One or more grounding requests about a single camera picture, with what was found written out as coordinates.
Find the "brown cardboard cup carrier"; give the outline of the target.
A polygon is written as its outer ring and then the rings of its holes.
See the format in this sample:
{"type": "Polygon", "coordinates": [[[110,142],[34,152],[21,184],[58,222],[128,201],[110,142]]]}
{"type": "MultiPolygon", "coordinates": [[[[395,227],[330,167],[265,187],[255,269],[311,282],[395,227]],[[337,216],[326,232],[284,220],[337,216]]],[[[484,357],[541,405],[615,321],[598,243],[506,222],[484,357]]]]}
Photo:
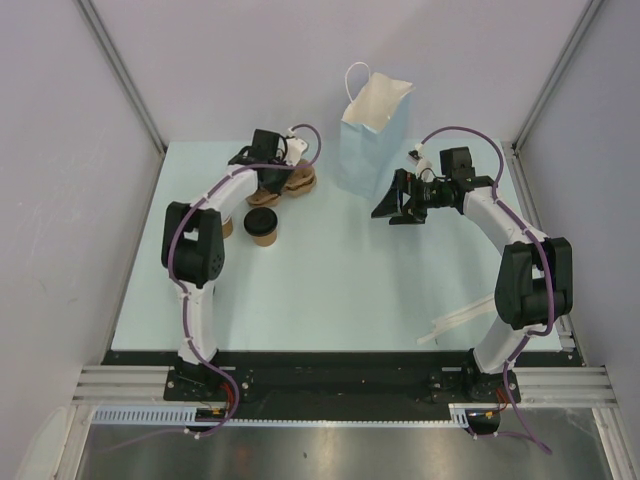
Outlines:
{"type": "Polygon", "coordinates": [[[299,161],[300,169],[294,170],[286,180],[279,193],[273,193],[264,187],[259,187],[252,195],[246,198],[251,208],[273,207],[279,203],[282,195],[299,197],[312,191],[317,183],[316,172],[306,159],[299,161]]]}

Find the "black plastic cup lid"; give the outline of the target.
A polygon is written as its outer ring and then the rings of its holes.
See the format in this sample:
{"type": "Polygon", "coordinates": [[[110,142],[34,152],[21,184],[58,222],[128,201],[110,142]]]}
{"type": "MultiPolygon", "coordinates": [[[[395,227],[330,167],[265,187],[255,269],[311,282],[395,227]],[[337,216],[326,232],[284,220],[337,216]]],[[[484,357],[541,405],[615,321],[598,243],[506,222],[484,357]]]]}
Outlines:
{"type": "Polygon", "coordinates": [[[245,231],[253,237],[264,237],[276,231],[278,217],[269,207],[257,207],[249,210],[244,217],[245,231]]]}

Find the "brown paper coffee cup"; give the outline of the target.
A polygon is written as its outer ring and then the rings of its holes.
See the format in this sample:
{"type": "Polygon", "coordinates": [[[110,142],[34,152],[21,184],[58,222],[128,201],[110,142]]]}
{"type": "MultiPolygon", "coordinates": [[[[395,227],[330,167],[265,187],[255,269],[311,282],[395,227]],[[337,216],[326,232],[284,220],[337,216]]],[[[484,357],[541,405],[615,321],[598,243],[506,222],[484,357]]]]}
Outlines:
{"type": "Polygon", "coordinates": [[[260,247],[269,247],[277,240],[277,231],[273,230],[264,235],[252,235],[251,238],[256,245],[260,247]]]}

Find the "stack of paper cups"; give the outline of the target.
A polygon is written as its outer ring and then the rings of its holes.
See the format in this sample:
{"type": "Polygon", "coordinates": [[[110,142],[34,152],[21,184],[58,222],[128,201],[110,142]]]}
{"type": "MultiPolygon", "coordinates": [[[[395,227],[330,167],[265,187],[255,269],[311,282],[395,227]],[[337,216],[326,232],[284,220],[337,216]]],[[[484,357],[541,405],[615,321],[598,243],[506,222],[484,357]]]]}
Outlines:
{"type": "Polygon", "coordinates": [[[224,239],[229,238],[234,230],[233,218],[229,216],[222,222],[222,236],[224,239]]]}

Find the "light blue paper bag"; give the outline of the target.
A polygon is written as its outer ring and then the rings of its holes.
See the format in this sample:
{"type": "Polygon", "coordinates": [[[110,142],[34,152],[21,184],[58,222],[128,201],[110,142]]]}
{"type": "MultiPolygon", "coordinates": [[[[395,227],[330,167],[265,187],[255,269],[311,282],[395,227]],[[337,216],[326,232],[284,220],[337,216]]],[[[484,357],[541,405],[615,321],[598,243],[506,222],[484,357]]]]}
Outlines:
{"type": "Polygon", "coordinates": [[[351,72],[348,69],[344,76],[349,104],[340,121],[336,183],[354,195],[370,198],[405,138],[415,87],[369,70],[366,83],[354,93],[351,72]]]}

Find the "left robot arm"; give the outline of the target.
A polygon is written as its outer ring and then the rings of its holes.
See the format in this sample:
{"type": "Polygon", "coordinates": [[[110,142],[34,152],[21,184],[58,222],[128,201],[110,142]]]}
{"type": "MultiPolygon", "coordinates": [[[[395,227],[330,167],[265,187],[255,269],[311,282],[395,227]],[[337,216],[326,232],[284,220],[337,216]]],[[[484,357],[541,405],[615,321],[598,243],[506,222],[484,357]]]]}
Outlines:
{"type": "Polygon", "coordinates": [[[165,213],[161,263],[174,283],[183,331],[178,368],[188,371],[186,387],[197,398],[214,397],[221,376],[205,364],[218,352],[212,315],[215,282],[225,262],[224,225],[259,189],[284,187],[308,143],[294,130],[281,135],[255,130],[252,143],[228,162],[219,180],[190,203],[172,202],[165,213]]]}

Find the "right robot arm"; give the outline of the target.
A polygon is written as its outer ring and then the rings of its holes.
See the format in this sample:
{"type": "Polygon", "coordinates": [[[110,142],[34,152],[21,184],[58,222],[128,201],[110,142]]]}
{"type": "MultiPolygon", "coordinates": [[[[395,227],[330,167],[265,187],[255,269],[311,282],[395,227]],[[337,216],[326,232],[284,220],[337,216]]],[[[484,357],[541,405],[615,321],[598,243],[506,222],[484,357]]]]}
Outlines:
{"type": "Polygon", "coordinates": [[[473,401],[497,389],[495,374],[515,364],[529,341],[546,337],[573,305],[572,247],[526,222],[501,197],[497,180],[478,175],[468,148],[440,153],[440,174],[422,155],[408,154],[416,169],[395,171],[374,208],[374,218],[392,225],[422,224],[432,209],[451,208],[474,223],[501,255],[494,291],[497,318],[473,349],[476,367],[463,373],[461,388],[473,401]]]}

